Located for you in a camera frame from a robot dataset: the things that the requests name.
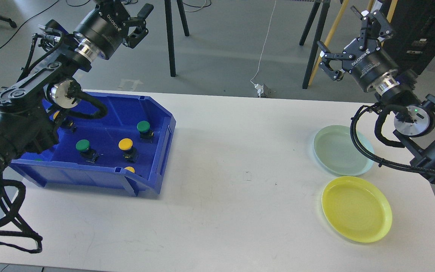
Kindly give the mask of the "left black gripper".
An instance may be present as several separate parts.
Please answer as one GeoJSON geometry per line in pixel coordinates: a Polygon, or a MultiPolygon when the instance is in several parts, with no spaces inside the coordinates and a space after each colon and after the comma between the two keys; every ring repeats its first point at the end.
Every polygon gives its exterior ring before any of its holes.
{"type": "Polygon", "coordinates": [[[122,42],[133,49],[147,36],[148,29],[144,26],[137,26],[129,36],[128,29],[145,21],[154,9],[153,5],[143,5],[137,17],[131,17],[121,0],[96,0],[95,3],[95,8],[74,30],[74,36],[95,45],[104,60],[109,60],[122,42]]]}

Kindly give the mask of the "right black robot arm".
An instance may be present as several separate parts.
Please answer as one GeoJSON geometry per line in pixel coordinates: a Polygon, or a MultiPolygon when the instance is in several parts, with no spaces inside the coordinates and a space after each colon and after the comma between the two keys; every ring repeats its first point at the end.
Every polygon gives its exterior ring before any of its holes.
{"type": "Polygon", "coordinates": [[[366,93],[373,92],[377,102],[361,106],[350,125],[355,148],[379,166],[418,173],[435,184],[435,96],[424,101],[413,93],[417,75],[412,70],[398,74],[399,67],[382,48],[381,42],[394,36],[394,30],[379,11],[352,11],[361,19],[359,36],[332,53],[318,41],[322,51],[319,67],[332,80],[340,81],[349,73],[366,93]],[[407,148],[413,155],[409,165],[393,162],[369,151],[358,138],[357,123],[366,112],[378,115],[374,127],[376,139],[386,146],[407,148]]]}

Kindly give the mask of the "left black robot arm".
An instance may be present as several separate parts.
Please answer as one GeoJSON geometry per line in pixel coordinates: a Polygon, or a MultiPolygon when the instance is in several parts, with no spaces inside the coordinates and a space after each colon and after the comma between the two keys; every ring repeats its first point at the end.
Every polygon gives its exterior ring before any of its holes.
{"type": "Polygon", "coordinates": [[[120,45],[135,48],[148,34],[147,3],[131,17],[120,0],[97,0],[74,32],[50,20],[35,34],[29,58],[17,82],[0,91],[0,246],[40,253],[43,238],[19,215],[26,195],[21,181],[3,171],[25,153],[40,154],[59,142],[57,130],[67,116],[100,119],[107,107],[82,91],[74,79],[120,45]]]}

